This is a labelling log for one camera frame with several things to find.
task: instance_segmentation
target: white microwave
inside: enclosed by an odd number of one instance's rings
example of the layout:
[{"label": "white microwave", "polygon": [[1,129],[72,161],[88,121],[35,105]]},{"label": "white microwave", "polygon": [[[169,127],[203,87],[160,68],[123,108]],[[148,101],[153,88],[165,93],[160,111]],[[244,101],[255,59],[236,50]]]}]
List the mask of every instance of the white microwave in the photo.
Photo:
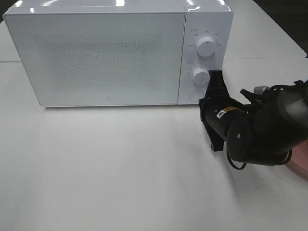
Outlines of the white microwave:
[{"label": "white microwave", "polygon": [[221,69],[223,0],[19,0],[3,16],[40,105],[196,104]]}]

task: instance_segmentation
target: knob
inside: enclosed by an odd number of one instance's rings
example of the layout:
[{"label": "knob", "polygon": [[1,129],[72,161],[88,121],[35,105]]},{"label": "knob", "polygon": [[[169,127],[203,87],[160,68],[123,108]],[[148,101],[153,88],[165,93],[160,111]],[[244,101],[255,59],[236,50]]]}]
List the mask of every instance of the knob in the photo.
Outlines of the knob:
[{"label": "knob", "polygon": [[205,68],[198,68],[193,71],[192,78],[196,85],[204,85],[209,82],[210,75]]},{"label": "knob", "polygon": [[216,41],[210,36],[202,37],[197,41],[198,54],[203,57],[208,57],[215,52]]}]

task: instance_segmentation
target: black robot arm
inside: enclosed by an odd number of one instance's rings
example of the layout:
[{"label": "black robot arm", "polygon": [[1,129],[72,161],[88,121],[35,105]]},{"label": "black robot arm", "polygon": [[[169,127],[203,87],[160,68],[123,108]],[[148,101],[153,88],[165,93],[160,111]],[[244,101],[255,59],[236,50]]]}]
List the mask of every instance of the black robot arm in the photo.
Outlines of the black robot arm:
[{"label": "black robot arm", "polygon": [[[293,86],[256,87],[254,93],[241,90],[251,104],[229,96],[222,71],[210,71],[200,116],[213,151],[227,143],[227,158],[236,169],[246,163],[283,165],[292,148],[308,138],[308,81]],[[232,160],[243,162],[238,168]]]}]

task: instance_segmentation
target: timer knob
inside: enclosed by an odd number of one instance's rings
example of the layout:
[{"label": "timer knob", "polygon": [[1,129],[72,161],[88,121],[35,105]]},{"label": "timer knob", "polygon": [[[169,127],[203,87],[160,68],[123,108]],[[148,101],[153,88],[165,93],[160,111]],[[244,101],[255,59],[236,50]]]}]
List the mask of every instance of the timer knob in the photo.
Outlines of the timer knob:
[{"label": "timer knob", "polygon": [[215,52],[216,41],[210,36],[205,36],[197,41],[198,54],[203,57],[208,57]]},{"label": "timer knob", "polygon": [[193,82],[196,85],[204,85],[210,81],[210,75],[205,68],[197,68],[192,73]]}]

